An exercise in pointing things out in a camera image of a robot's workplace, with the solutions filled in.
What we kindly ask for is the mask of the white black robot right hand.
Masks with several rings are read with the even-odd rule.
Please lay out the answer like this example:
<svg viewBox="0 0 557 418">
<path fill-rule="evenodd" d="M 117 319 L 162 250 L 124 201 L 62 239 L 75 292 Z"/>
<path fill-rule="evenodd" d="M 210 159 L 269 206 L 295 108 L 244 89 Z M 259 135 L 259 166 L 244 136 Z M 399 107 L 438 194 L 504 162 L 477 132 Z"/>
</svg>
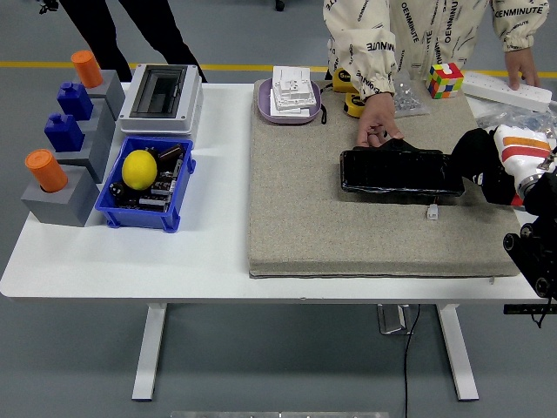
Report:
<svg viewBox="0 0 557 418">
<path fill-rule="evenodd" d="M 479 185 L 487 202 L 518 206 L 554 163 L 547 137 L 530 129 L 500 125 L 471 132 L 467 177 Z"/>
</svg>

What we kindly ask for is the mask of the person's left hand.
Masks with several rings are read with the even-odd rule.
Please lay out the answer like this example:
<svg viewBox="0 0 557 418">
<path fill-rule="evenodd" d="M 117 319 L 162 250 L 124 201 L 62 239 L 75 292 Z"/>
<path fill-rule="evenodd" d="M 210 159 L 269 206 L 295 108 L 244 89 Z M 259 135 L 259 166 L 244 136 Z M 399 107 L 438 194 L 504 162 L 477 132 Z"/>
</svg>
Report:
<svg viewBox="0 0 557 418">
<path fill-rule="evenodd" d="M 526 85 L 539 87 L 540 80 L 530 48 L 508 51 L 505 53 L 505 65 L 508 74 L 508 86 L 517 91 L 522 81 Z"/>
</svg>

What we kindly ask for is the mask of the person's right hand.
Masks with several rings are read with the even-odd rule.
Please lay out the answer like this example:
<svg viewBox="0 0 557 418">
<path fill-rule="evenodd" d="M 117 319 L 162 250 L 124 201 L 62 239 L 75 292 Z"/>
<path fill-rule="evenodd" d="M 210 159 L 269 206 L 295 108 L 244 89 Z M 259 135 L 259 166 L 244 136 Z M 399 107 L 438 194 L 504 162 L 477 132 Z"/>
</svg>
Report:
<svg viewBox="0 0 557 418">
<path fill-rule="evenodd" d="M 404 135 L 395 124 L 393 96 L 381 92 L 365 101 L 365 108 L 359 118 L 359 129 L 355 145 L 360 147 L 380 147 L 389 138 L 403 139 Z"/>
</svg>

